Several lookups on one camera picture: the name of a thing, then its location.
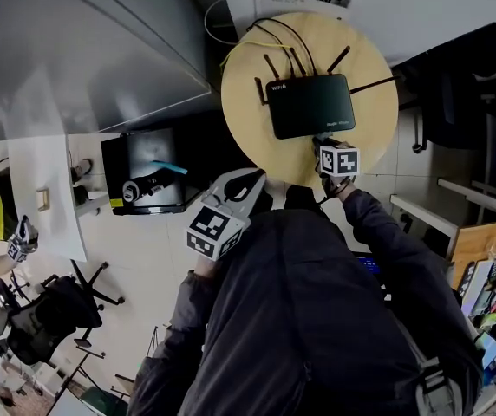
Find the grey metal cabinet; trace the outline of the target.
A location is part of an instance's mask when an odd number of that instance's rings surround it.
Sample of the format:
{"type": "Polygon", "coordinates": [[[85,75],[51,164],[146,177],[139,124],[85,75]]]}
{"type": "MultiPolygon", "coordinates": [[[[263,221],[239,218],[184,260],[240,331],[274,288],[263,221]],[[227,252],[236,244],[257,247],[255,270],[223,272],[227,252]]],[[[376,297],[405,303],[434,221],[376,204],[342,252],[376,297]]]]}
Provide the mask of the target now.
{"type": "Polygon", "coordinates": [[[217,103],[193,0],[0,0],[0,140],[126,131],[217,103]]]}

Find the person's right forearm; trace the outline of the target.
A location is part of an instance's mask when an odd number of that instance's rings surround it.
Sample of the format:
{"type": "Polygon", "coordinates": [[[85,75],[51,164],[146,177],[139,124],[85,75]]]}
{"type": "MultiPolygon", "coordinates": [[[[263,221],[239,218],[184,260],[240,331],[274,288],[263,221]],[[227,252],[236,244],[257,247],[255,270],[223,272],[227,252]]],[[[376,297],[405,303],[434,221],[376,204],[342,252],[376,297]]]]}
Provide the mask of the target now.
{"type": "Polygon", "coordinates": [[[402,266],[421,254],[421,244],[405,234],[371,194],[346,181],[336,187],[335,195],[356,240],[369,247],[382,268],[402,266]]]}

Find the black router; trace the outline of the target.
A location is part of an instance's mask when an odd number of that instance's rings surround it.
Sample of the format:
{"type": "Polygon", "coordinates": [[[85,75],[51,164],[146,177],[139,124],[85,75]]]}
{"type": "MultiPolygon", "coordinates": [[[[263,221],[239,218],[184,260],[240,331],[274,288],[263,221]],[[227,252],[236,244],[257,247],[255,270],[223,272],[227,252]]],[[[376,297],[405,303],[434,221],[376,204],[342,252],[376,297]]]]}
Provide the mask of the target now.
{"type": "Polygon", "coordinates": [[[351,96],[395,80],[391,76],[357,88],[349,88],[346,76],[333,72],[349,52],[350,47],[345,47],[325,75],[304,75],[300,78],[292,76],[288,79],[281,79],[270,57],[264,56],[275,79],[267,84],[263,84],[257,77],[254,81],[260,103],[270,110],[271,124],[277,139],[352,130],[356,126],[356,120],[351,96]]]}

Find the blue screen device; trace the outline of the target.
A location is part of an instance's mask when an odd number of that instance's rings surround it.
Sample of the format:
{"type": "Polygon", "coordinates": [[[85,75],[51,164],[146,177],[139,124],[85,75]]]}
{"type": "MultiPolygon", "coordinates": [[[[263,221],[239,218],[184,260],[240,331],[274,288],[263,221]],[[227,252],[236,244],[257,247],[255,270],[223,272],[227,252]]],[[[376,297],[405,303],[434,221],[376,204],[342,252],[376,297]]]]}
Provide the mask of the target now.
{"type": "Polygon", "coordinates": [[[354,252],[354,255],[358,259],[358,261],[364,267],[366,267],[368,271],[370,271],[374,276],[379,276],[381,274],[380,267],[370,253],[354,252]]]}

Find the black fabric covered chair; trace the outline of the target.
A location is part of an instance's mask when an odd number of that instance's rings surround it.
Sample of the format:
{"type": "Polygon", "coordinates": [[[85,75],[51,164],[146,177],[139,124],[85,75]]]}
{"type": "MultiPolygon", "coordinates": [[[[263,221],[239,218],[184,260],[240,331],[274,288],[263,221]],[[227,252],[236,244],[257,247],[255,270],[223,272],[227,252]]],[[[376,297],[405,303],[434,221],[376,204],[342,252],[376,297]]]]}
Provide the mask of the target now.
{"type": "Polygon", "coordinates": [[[496,22],[442,43],[394,67],[418,107],[414,153],[432,142],[453,149],[477,149],[486,134],[488,108],[482,100],[487,78],[496,74],[496,22]]]}

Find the dark green container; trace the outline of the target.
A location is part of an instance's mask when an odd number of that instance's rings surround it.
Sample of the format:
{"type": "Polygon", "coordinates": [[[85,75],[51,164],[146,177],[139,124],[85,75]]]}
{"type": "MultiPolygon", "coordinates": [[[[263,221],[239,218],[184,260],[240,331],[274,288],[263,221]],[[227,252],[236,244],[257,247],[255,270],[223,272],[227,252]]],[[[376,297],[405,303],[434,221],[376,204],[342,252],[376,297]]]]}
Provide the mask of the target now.
{"type": "Polygon", "coordinates": [[[81,395],[81,400],[105,416],[127,416],[127,402],[109,391],[90,387],[81,395]]]}

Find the teal pen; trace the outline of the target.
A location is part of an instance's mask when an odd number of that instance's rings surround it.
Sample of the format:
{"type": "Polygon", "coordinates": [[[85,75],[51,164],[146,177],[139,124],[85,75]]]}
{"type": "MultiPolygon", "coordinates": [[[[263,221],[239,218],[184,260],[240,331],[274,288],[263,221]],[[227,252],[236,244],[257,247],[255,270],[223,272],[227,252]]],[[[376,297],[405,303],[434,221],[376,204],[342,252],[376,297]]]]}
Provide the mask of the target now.
{"type": "Polygon", "coordinates": [[[188,174],[187,169],[176,166],[172,163],[168,163],[168,162],[164,162],[164,161],[160,161],[160,160],[153,160],[152,163],[157,165],[158,167],[160,167],[162,169],[167,169],[169,171],[176,172],[178,174],[182,174],[182,175],[188,174]]]}

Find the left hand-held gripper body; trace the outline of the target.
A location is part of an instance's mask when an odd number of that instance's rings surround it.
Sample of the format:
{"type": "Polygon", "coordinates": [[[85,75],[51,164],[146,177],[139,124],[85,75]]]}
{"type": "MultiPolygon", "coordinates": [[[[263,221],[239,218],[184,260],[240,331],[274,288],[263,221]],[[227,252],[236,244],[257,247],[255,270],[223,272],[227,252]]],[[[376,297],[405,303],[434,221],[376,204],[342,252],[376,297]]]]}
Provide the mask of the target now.
{"type": "Polygon", "coordinates": [[[265,171],[257,168],[220,175],[201,196],[197,213],[186,227],[186,247],[212,261],[220,259],[250,225],[265,181],[265,171]]]}

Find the person's dark jacket torso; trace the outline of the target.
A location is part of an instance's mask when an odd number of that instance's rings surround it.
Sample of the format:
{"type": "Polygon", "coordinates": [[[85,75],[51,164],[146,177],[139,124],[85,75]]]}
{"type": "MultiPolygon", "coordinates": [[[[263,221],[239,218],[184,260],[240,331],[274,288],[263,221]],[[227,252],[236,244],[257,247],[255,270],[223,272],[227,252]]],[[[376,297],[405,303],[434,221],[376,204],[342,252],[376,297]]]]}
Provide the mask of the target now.
{"type": "Polygon", "coordinates": [[[349,250],[306,187],[259,214],[224,257],[201,343],[159,346],[155,409],[183,416],[417,416],[409,340],[431,335],[433,256],[380,269],[349,250]],[[409,330],[409,336],[403,330],[409,330]]]}

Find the black mesh office chair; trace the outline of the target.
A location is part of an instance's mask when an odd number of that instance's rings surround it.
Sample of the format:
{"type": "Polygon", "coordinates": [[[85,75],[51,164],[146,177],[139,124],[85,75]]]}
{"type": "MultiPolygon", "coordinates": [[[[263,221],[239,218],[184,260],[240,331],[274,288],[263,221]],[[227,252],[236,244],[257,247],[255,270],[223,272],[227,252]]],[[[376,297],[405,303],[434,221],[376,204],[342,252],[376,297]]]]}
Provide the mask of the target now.
{"type": "Polygon", "coordinates": [[[78,348],[90,348],[91,331],[102,326],[101,312],[104,304],[115,306],[125,302],[124,297],[112,299],[95,289],[98,276],[108,268],[104,262],[90,279],[86,279],[76,262],[71,263],[73,276],[52,275],[39,283],[40,293],[26,305],[20,304],[15,291],[0,278],[0,336],[5,329],[10,332],[0,341],[0,347],[8,349],[22,363],[32,366],[47,363],[57,347],[76,330],[85,333],[75,339],[78,348]]]}

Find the black handheld device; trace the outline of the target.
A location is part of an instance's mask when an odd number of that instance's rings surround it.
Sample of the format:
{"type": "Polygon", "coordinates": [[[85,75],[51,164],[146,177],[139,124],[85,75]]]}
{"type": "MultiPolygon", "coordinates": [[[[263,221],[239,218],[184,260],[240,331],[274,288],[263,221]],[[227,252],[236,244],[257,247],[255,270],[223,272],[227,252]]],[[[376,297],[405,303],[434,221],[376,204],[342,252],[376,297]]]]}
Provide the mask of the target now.
{"type": "Polygon", "coordinates": [[[133,203],[145,196],[152,196],[157,191],[167,188],[175,180],[175,172],[161,168],[146,176],[130,179],[123,184],[122,197],[128,203],[133,203]]]}

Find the white table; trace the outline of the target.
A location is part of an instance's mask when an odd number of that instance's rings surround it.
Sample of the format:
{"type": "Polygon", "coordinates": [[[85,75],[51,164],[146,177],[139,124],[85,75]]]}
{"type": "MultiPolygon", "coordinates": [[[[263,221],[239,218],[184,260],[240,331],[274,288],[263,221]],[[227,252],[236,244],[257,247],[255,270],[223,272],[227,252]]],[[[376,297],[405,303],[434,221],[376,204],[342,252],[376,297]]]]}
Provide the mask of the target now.
{"type": "Polygon", "coordinates": [[[10,177],[17,213],[39,232],[39,249],[85,262],[87,253],[75,210],[64,135],[11,139],[7,142],[10,177]],[[48,187],[50,209],[39,212],[36,190],[48,187]]]}

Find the person's left forearm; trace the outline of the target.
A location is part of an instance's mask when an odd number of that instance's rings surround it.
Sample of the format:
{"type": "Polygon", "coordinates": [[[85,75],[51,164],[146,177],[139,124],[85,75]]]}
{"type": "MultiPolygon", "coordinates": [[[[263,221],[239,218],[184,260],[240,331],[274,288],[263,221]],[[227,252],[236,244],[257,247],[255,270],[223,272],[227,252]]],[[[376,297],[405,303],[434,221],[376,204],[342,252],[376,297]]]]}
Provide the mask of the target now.
{"type": "Polygon", "coordinates": [[[205,337],[222,277],[222,262],[200,257],[179,286],[172,318],[166,329],[167,339],[196,341],[205,337]]]}

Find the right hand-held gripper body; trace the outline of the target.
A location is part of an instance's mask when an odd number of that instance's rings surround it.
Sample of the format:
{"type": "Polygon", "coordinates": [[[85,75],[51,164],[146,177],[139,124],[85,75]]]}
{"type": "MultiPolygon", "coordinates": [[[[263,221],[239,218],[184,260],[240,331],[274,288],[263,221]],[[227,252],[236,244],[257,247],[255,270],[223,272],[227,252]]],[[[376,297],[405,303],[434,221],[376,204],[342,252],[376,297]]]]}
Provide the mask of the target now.
{"type": "Polygon", "coordinates": [[[357,176],[360,173],[360,150],[348,142],[330,139],[313,141],[317,172],[327,176],[357,176]]]}

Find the white low shelf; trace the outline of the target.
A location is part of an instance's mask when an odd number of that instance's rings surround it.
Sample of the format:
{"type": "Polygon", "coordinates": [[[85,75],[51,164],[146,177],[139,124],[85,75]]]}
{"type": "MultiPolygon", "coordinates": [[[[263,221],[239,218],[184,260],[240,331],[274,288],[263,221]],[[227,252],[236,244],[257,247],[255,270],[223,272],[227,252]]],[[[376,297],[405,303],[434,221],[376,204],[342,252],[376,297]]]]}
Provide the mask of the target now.
{"type": "Polygon", "coordinates": [[[406,198],[391,194],[390,203],[451,239],[457,236],[459,227],[456,224],[406,198]]]}

